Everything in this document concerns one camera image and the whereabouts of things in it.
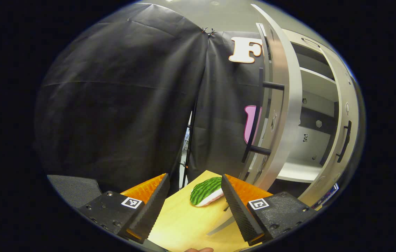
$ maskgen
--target human hand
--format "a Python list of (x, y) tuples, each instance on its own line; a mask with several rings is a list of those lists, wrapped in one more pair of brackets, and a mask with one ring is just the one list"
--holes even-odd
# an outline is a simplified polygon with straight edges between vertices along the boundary
[(194, 248), (189, 248), (188, 250), (184, 251), (184, 252), (214, 252), (214, 249), (211, 247), (205, 247), (201, 250), (196, 250)]

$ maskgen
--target yellow tabletop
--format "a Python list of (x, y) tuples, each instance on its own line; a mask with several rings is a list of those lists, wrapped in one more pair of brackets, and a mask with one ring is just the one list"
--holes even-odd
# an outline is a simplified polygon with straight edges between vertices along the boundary
[(225, 218), (226, 199), (223, 196), (207, 206), (195, 207), (190, 203), (190, 193), (195, 185), (211, 177), (221, 175), (205, 171), (165, 200), (149, 241), (171, 252), (184, 252), (191, 247), (198, 250), (212, 247), (214, 252), (234, 252), (249, 247), (236, 222), (211, 236), (206, 235), (222, 217)]

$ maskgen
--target black bar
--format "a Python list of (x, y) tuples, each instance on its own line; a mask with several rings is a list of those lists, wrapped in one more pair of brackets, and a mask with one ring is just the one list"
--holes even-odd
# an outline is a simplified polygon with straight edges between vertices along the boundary
[(264, 81), (262, 85), (265, 88), (273, 88), (273, 89), (278, 89), (278, 90), (284, 90), (285, 89), (285, 86), (283, 84), (280, 84), (280, 83)]
[(342, 157), (344, 157), (344, 153), (346, 152), (347, 145), (349, 144), (350, 141), (350, 130), (352, 129), (352, 121), (349, 121), (348, 126), (344, 126), (345, 129), (347, 129), (347, 134), (346, 134), (346, 140), (344, 142), (344, 146), (342, 147), (341, 153), (338, 154), (339, 156), (337, 163), (340, 163), (342, 160)]
[(255, 146), (255, 145), (251, 146), (251, 151), (255, 152), (255, 153), (262, 154), (262, 155), (267, 155), (267, 156), (269, 156), (271, 154), (271, 150), (268, 150), (268, 149), (265, 149), (265, 148), (262, 148), (262, 147), (258, 147), (258, 146)]
[(193, 125), (195, 124), (195, 115), (197, 112), (197, 102), (198, 97), (195, 99), (195, 104), (193, 105), (192, 120), (190, 122), (190, 134), (189, 134), (189, 144), (187, 145), (187, 156), (185, 156), (184, 174), (182, 176), (182, 188), (185, 186), (185, 176), (187, 174), (187, 169), (189, 168), (189, 158), (190, 158), (190, 147), (192, 146), (192, 136), (193, 136)]
[(251, 128), (251, 134), (249, 135), (249, 141), (248, 144), (246, 145), (245, 153), (243, 154), (243, 158), (241, 159), (241, 162), (244, 163), (246, 161), (246, 158), (248, 157), (248, 153), (251, 150), (252, 143), (254, 141), (254, 134), (257, 129), (257, 121), (259, 120), (259, 114), (260, 114), (260, 101), (262, 100), (262, 83), (263, 83), (263, 68), (259, 68), (259, 99), (257, 100), (257, 106), (255, 107), (255, 115), (254, 115), (254, 121), (253, 121), (253, 126)]

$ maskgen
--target mesh panel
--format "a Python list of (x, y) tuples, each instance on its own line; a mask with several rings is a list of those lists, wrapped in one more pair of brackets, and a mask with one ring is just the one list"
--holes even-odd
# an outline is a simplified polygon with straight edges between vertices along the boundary
[(47, 175), (47, 178), (59, 195), (75, 208), (102, 195), (102, 191), (94, 179), (60, 175)]

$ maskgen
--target black fabric curtain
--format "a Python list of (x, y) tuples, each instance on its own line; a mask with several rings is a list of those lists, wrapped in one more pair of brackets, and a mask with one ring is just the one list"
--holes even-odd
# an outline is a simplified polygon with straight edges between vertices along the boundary
[(208, 35), (136, 3), (84, 31), (49, 69), (35, 109), (48, 174), (123, 191), (176, 168), (206, 65)]
[(255, 58), (252, 64), (229, 61), (234, 52), (233, 37), (259, 39), (260, 35), (225, 31), (209, 37), (193, 127), (189, 182), (205, 170), (238, 177), (244, 168), (245, 107), (257, 104), (259, 68), (264, 67), (264, 59), (263, 53), (256, 57), (251, 52)]

